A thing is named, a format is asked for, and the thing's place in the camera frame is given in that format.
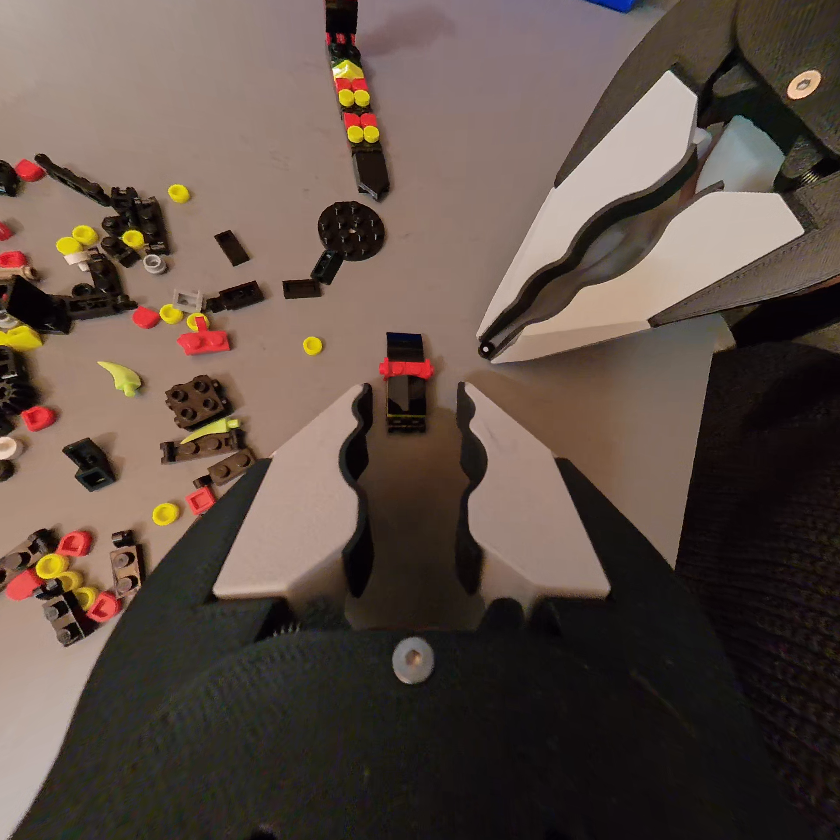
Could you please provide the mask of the black round lego plate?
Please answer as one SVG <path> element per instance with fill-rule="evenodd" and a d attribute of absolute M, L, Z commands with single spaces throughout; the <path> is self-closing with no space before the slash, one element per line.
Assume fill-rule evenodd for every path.
<path fill-rule="evenodd" d="M 336 202 L 322 210 L 317 222 L 324 250 L 345 261 L 364 261 L 378 255 L 386 231 L 380 215 L 359 202 Z"/>

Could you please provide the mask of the small black red lego assembly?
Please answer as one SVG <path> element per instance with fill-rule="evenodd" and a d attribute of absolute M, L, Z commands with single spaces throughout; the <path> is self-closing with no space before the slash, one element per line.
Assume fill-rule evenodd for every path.
<path fill-rule="evenodd" d="M 426 356 L 423 337 L 413 332 L 387 332 L 386 353 L 379 365 L 385 383 L 385 422 L 389 434 L 427 431 L 427 384 L 434 365 Z"/>

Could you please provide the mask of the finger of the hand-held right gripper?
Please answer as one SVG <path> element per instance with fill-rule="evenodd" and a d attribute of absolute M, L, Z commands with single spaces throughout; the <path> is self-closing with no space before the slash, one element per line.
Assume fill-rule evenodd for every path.
<path fill-rule="evenodd" d="M 534 322 L 541 292 L 575 270 L 599 236 L 679 192 L 697 169 L 697 110 L 697 94 L 667 70 L 556 183 L 490 301 L 479 346 L 493 343 L 494 356 L 506 349 Z"/>
<path fill-rule="evenodd" d="M 650 329 L 650 319 L 804 234 L 782 195 L 706 192 L 678 213 L 622 275 L 584 287 L 558 314 L 525 327 L 492 359 L 539 359 Z"/>

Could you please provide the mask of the pile of loose lego pieces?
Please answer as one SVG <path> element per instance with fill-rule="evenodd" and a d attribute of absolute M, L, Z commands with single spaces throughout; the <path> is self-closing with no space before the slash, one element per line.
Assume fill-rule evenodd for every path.
<path fill-rule="evenodd" d="M 16 165 L 2 161 L 2 195 L 16 197 L 22 183 L 45 176 L 111 208 L 114 215 L 102 220 L 101 238 L 95 228 L 80 225 L 70 236 L 57 240 L 56 247 L 66 262 L 80 267 L 90 278 L 75 285 L 69 296 L 50 295 L 38 288 L 37 274 L 25 254 L 2 252 L 2 481 L 14 476 L 14 462 L 24 446 L 12 436 L 15 418 L 22 420 L 29 432 L 50 427 L 57 418 L 52 408 L 39 404 L 39 391 L 22 358 L 22 353 L 42 346 L 44 334 L 68 334 L 75 322 L 125 312 L 131 312 L 133 323 L 142 329 L 187 317 L 191 327 L 178 338 L 184 352 L 221 352 L 229 350 L 228 335 L 210 329 L 207 313 L 245 308 L 264 298 L 259 286 L 251 282 L 222 290 L 209 301 L 177 291 L 173 303 L 159 311 L 140 306 L 126 294 L 117 266 L 141 263 L 151 274 L 167 270 L 166 258 L 172 248 L 160 202 L 155 196 L 142 197 L 132 187 L 105 192 L 99 184 L 57 166 L 43 154 Z M 238 477 L 254 457 L 245 446 L 238 421 L 229 418 L 233 407 L 214 378 L 201 374 L 173 386 L 165 393 L 165 404 L 176 425 L 188 435 L 181 442 L 163 442 L 163 464 L 213 453 L 230 455 L 197 480 L 196 490 L 186 499 L 196 514 L 203 513 L 215 503 L 213 487 Z M 112 536 L 112 588 L 101 591 L 86 585 L 70 561 L 87 555 L 91 541 L 91 533 L 85 530 L 68 532 L 57 540 L 51 530 L 40 529 L 16 550 L 2 554 L 2 593 L 16 601 L 42 599 L 45 617 L 64 647 L 118 615 L 144 580 L 141 547 L 128 530 Z"/>

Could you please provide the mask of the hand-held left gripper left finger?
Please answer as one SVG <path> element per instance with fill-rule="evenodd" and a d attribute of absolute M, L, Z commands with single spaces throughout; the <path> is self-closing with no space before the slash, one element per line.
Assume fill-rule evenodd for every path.
<path fill-rule="evenodd" d="M 213 587 L 220 600 L 360 598 L 374 549 L 360 477 L 373 391 L 353 385 L 270 459 Z"/>

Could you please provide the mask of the long lego snake model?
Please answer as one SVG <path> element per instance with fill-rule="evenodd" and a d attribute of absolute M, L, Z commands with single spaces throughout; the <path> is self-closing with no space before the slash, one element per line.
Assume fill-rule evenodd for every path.
<path fill-rule="evenodd" d="M 359 4 L 325 1 L 323 8 L 325 49 L 353 177 L 360 194 L 381 202 L 390 192 L 391 182 L 370 86 L 356 45 Z"/>

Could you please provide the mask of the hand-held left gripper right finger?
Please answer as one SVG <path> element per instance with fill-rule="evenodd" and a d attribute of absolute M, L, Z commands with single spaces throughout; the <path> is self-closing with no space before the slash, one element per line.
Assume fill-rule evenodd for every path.
<path fill-rule="evenodd" d="M 611 585 L 553 451 L 474 385 L 458 384 L 458 581 L 483 601 L 602 600 Z"/>

